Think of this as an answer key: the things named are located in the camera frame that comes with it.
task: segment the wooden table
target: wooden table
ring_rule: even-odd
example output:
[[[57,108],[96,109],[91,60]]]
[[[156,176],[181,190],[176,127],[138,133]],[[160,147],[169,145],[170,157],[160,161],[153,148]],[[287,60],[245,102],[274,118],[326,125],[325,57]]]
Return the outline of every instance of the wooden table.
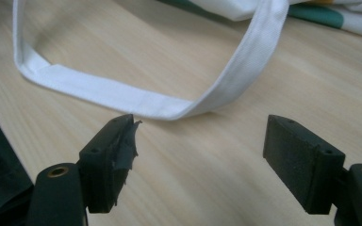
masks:
[[[194,99],[249,22],[157,1],[27,3],[25,37],[52,63]],[[25,80],[13,65],[11,1],[0,1],[0,125],[30,177],[78,152],[123,112]],[[298,121],[362,163],[362,37],[287,19],[259,78],[231,105],[180,121],[142,119],[119,205],[90,225],[333,225],[309,216],[262,157],[267,117]]]

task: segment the white fabric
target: white fabric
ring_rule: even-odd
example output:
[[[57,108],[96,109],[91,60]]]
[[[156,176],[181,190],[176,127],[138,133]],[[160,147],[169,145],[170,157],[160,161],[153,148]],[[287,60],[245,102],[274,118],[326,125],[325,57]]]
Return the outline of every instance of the white fabric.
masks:
[[[187,101],[138,89],[115,80],[51,65],[23,40],[25,0],[14,0],[14,61],[19,71],[41,86],[127,113],[177,120],[237,99],[269,61],[288,13],[288,0],[259,1],[249,29],[217,81],[200,98]]]
[[[252,18],[260,0],[189,0],[206,11],[222,15],[232,21],[243,21]],[[308,0],[288,0],[289,4],[297,4]]]
[[[362,13],[353,12],[343,6],[330,6],[343,16],[343,25],[341,29],[362,35]]]

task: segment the white webbing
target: white webbing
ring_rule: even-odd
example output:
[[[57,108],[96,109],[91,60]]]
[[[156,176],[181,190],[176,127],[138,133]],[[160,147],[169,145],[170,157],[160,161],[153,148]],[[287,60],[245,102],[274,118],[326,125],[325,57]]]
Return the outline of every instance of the white webbing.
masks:
[[[25,0],[14,0],[13,5],[14,61],[27,79],[41,86],[142,117],[177,120],[227,105],[255,81],[277,45],[288,5],[288,0],[259,2],[236,52],[216,82],[195,101],[51,65],[23,39]]]

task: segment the white fabric strap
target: white fabric strap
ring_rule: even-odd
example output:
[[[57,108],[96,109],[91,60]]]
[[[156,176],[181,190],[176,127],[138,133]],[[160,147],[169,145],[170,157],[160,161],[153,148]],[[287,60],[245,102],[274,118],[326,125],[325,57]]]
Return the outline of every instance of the white fabric strap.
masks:
[[[25,0],[14,0],[13,5],[14,61],[23,76],[41,86],[142,117],[177,120],[227,105],[255,81],[277,45],[288,4],[288,0],[259,2],[248,31],[222,74],[193,102],[51,65],[23,40]]]

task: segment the black plastic bracket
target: black plastic bracket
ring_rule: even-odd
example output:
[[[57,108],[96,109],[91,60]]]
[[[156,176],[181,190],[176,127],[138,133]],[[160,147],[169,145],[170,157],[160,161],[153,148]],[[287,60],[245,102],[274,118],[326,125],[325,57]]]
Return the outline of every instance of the black plastic bracket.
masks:
[[[124,115],[109,121],[79,153],[76,164],[47,168],[37,177],[26,226],[88,225],[90,213],[108,213],[137,156],[140,121]]]
[[[263,156],[308,214],[338,210],[338,226],[362,225],[362,164],[343,168],[345,154],[296,121],[270,115]]]

